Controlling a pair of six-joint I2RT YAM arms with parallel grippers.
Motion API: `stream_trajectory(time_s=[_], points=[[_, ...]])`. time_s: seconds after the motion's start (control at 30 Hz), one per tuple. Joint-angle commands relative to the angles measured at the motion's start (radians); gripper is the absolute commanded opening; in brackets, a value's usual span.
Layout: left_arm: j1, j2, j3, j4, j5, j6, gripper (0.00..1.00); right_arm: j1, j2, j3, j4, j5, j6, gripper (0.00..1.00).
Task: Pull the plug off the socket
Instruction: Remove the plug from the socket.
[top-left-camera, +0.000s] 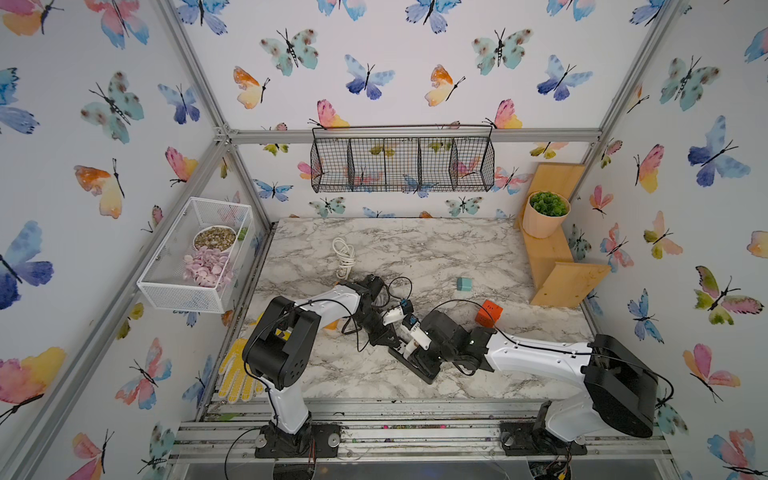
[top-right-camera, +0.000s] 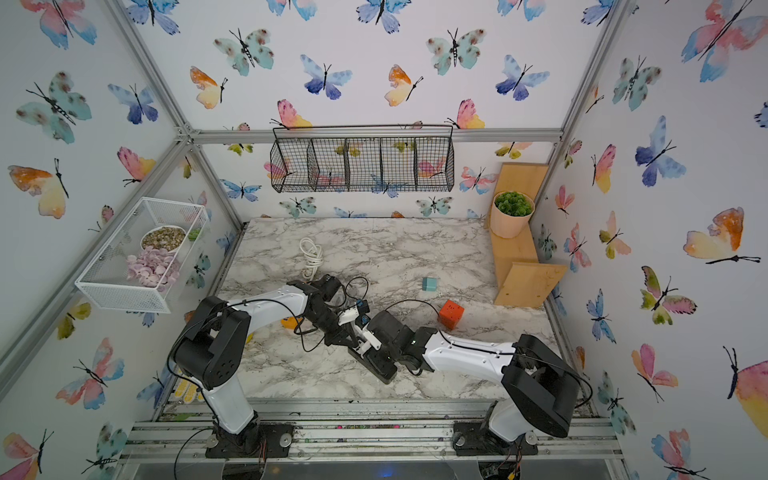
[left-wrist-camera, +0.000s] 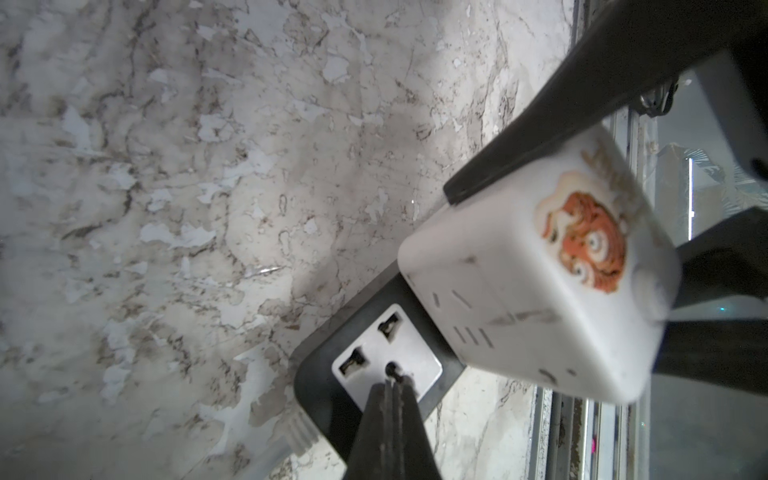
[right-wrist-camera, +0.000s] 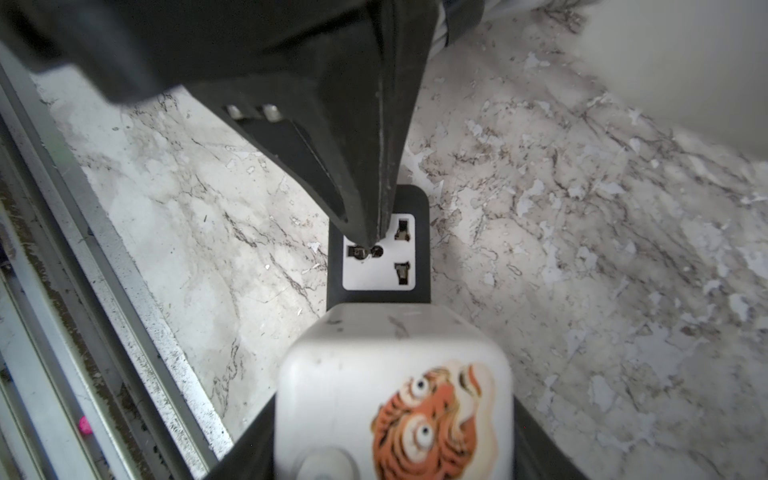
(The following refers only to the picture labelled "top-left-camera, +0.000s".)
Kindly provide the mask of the white cube socket adapter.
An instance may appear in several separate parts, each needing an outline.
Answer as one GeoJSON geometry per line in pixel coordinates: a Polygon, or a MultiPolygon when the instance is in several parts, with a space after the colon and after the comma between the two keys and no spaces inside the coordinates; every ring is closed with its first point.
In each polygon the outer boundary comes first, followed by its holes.
{"type": "Polygon", "coordinates": [[[406,343],[402,355],[409,359],[417,351],[428,351],[431,339],[420,327],[410,331],[410,340],[406,343]]]}

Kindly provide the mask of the black power strip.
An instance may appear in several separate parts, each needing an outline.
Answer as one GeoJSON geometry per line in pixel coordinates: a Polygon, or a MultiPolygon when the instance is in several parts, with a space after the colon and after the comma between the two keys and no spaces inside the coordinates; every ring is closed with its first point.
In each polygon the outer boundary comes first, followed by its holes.
{"type": "Polygon", "coordinates": [[[406,359],[402,353],[406,344],[398,348],[388,348],[388,352],[398,362],[414,373],[425,383],[431,385],[441,371],[443,358],[436,352],[417,351],[409,359],[406,359]]]}

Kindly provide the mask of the red cube socket adapter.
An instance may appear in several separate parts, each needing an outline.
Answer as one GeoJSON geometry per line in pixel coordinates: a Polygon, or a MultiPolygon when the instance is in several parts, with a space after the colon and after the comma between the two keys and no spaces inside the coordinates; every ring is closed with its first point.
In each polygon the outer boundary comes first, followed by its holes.
{"type": "Polygon", "coordinates": [[[493,329],[496,327],[496,323],[501,318],[502,313],[503,308],[501,306],[492,300],[486,299],[476,314],[475,322],[484,328],[493,329]]]}

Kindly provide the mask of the teal plug adapter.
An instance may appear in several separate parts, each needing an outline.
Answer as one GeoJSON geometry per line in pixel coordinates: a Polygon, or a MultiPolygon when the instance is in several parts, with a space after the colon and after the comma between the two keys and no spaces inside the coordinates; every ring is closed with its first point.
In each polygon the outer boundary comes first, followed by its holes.
{"type": "Polygon", "coordinates": [[[456,289],[460,292],[470,292],[473,289],[473,280],[468,277],[459,277],[456,281],[456,289]]]}

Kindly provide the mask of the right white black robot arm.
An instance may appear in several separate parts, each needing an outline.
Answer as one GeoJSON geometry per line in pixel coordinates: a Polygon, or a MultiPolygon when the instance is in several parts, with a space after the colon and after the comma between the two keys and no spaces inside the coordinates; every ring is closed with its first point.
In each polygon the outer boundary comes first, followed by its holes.
{"type": "Polygon", "coordinates": [[[467,330],[439,310],[404,320],[402,330],[410,337],[405,360],[426,382],[450,363],[467,375],[517,372],[576,387],[576,394],[540,409],[544,432],[561,442],[607,428],[636,438],[653,434],[659,376],[611,336],[533,340],[497,328],[467,330]]]}

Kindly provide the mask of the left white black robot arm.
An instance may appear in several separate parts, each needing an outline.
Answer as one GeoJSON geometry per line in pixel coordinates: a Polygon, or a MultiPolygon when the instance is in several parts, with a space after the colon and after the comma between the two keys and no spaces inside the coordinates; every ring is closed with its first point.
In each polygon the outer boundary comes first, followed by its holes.
{"type": "Polygon", "coordinates": [[[369,275],[360,282],[345,281],[331,290],[303,300],[273,298],[249,337],[242,353],[246,373],[265,385],[273,408],[271,424],[297,434],[308,422],[299,381],[305,371],[317,333],[331,323],[350,319],[354,334],[364,331],[372,346],[398,348],[401,340],[383,321],[375,304],[385,282],[369,275]]]}

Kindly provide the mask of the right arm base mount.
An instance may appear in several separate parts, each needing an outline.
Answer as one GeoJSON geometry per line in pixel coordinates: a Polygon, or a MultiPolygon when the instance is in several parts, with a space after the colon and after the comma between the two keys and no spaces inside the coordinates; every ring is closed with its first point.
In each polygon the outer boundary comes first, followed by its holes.
{"type": "Polygon", "coordinates": [[[500,446],[506,456],[584,456],[587,448],[575,441],[565,442],[535,421],[500,424],[500,446]]]}

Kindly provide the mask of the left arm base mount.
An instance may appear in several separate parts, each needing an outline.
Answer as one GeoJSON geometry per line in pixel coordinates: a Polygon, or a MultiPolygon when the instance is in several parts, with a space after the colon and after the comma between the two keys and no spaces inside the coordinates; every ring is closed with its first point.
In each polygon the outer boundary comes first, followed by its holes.
{"type": "Polygon", "coordinates": [[[338,424],[308,420],[296,433],[289,434],[269,422],[259,430],[254,456],[263,459],[336,458],[340,443],[338,424]]]}

